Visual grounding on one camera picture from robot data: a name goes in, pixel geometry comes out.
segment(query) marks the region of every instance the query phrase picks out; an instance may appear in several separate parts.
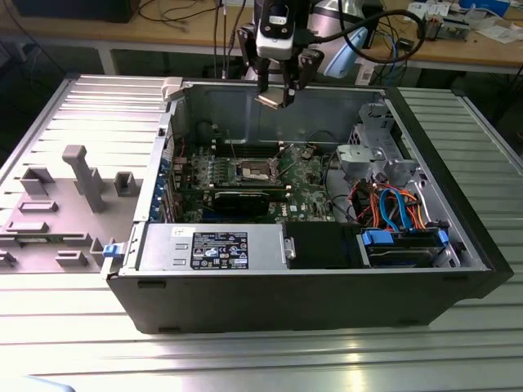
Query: power supply label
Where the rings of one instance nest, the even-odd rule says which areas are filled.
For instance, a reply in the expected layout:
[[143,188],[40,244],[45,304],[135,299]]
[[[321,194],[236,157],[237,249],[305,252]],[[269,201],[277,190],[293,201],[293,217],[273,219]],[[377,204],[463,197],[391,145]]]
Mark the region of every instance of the power supply label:
[[194,233],[193,270],[248,270],[247,233]]

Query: blue latch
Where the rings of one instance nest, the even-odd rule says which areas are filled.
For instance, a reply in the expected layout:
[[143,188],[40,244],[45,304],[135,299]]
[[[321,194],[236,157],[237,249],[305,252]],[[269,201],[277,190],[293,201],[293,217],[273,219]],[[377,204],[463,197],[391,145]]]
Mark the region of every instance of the blue latch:
[[444,245],[447,245],[449,243],[449,236],[444,230],[438,231],[438,237],[440,237],[440,240]]
[[110,245],[105,245],[102,254],[104,257],[121,258],[125,255],[125,245],[126,243],[111,243]]
[[394,245],[394,238],[390,231],[367,230],[361,235],[363,244],[367,245]]

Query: side panel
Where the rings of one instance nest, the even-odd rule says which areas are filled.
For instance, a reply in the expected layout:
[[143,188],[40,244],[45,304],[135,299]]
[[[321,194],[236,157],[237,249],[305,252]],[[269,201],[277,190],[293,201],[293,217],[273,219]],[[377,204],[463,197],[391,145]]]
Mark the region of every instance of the side panel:
[[489,272],[326,276],[114,277],[144,333],[427,325]]
[[401,131],[411,146],[417,150],[419,163],[423,168],[429,169],[427,171],[429,180],[438,184],[443,197],[453,214],[456,215],[475,251],[479,254],[481,260],[495,271],[495,274],[490,275],[490,280],[484,287],[478,287],[477,291],[469,293],[470,298],[482,298],[508,280],[514,273],[459,188],[431,139],[409,108],[405,98],[396,88],[387,90],[387,96],[391,99],[394,109],[399,114]]

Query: power cable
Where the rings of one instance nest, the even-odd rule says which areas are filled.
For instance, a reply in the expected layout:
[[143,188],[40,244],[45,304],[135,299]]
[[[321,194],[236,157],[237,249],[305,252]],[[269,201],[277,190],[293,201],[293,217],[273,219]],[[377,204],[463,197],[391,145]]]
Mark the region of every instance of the power cable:
[[238,28],[239,18],[244,13],[246,3],[247,3],[247,0],[242,1],[242,6],[239,9],[238,15],[236,16],[236,19],[235,19],[235,24],[232,26],[232,31],[230,32],[229,51],[227,52],[227,66],[226,66],[226,76],[227,77],[229,77],[230,53],[232,52],[233,48],[235,47],[236,29]]
[[215,0],[217,2],[216,6],[214,7],[214,28],[212,30],[213,36],[212,36],[212,62],[214,63],[214,78],[218,78],[218,71],[217,71],[217,34],[218,34],[218,2],[220,0]]

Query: electronics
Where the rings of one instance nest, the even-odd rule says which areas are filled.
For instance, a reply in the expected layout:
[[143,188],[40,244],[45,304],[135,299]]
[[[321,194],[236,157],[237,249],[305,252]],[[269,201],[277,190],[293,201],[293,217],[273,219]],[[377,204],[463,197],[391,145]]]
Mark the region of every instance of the electronics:
[[141,332],[427,325],[512,276],[394,87],[308,87],[274,111],[249,82],[176,82],[126,253],[103,266]]
[[13,0],[21,16],[127,23],[140,0]]

